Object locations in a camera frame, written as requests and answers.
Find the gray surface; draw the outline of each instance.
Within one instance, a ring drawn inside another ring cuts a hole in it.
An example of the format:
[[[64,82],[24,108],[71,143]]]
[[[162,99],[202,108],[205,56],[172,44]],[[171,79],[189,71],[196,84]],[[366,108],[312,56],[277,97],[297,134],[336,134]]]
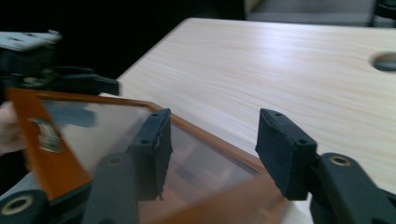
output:
[[[375,0],[264,0],[247,15],[248,21],[367,26]],[[376,27],[392,20],[376,17]]]

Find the glass panel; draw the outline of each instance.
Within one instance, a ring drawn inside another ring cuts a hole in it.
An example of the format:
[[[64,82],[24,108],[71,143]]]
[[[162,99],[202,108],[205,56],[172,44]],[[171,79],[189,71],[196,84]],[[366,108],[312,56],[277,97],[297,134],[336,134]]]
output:
[[[96,163],[105,155],[126,150],[150,113],[126,105],[60,101],[44,101],[44,105],[92,176]],[[172,124],[172,146],[163,201],[140,202],[141,222],[174,214],[257,174],[176,124]]]

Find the metal clasp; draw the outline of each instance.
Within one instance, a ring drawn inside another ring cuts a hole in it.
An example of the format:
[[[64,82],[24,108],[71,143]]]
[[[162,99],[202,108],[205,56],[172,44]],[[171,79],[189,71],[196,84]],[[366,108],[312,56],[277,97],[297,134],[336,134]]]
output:
[[[49,152],[60,153],[62,151],[61,140],[53,129],[51,122],[47,119],[41,118],[30,118],[29,120],[34,122],[40,128],[38,140],[40,141],[41,149]]]

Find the light wooden table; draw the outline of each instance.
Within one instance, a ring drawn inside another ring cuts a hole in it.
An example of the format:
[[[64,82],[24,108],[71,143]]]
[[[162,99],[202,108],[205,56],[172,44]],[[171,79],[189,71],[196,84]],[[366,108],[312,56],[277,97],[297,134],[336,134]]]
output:
[[[392,29],[189,19],[119,78],[121,97],[169,107],[253,155],[260,108],[277,110],[319,154],[352,157],[395,193],[396,74],[371,66],[390,50]]]

